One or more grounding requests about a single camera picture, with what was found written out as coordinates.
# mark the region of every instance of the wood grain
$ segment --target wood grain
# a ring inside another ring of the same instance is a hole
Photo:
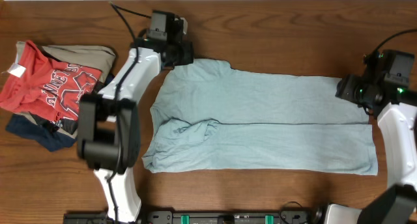
[[[150,14],[166,10],[188,20],[198,57],[229,61],[233,68],[269,74],[343,77],[361,74],[362,55],[402,29],[417,27],[417,1],[120,1]],[[6,2],[0,9],[0,71],[16,56],[15,43],[94,44],[113,48],[125,62],[130,36],[104,1]],[[138,33],[149,21],[126,15]],[[417,35],[386,47],[417,53]],[[417,89],[417,68],[412,87]],[[139,105],[141,155],[152,137],[149,108],[167,72],[156,77]],[[3,84],[7,75],[0,76]],[[106,200],[76,146],[49,153],[36,142],[7,133],[11,113],[0,111],[0,223],[62,223],[69,210],[103,210]],[[386,161],[375,121],[378,176],[310,171],[222,170],[150,174],[135,166],[143,204],[175,210],[277,210],[287,201],[314,207],[335,202],[363,208],[386,189]]]

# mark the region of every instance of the red shirt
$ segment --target red shirt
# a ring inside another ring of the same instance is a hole
[[[45,57],[27,41],[19,64],[21,77],[10,75],[0,93],[0,107],[19,113],[28,111],[42,118],[78,120],[79,99],[93,90],[101,71]]]

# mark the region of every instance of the navy blue garment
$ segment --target navy blue garment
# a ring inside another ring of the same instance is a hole
[[[24,116],[13,114],[6,131],[25,139],[33,139],[50,152],[71,147],[77,140],[63,133],[49,131],[43,126],[33,124]]]

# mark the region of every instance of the light blue fabric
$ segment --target light blue fabric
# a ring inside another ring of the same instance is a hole
[[[208,59],[178,66],[151,107],[145,167],[375,175],[372,127],[362,109],[334,96],[339,80],[243,72]]]

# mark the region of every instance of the clothing label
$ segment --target clothing label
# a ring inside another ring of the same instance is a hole
[[[26,68],[20,64],[13,63],[12,66],[7,70],[9,74],[21,77],[26,71]]]

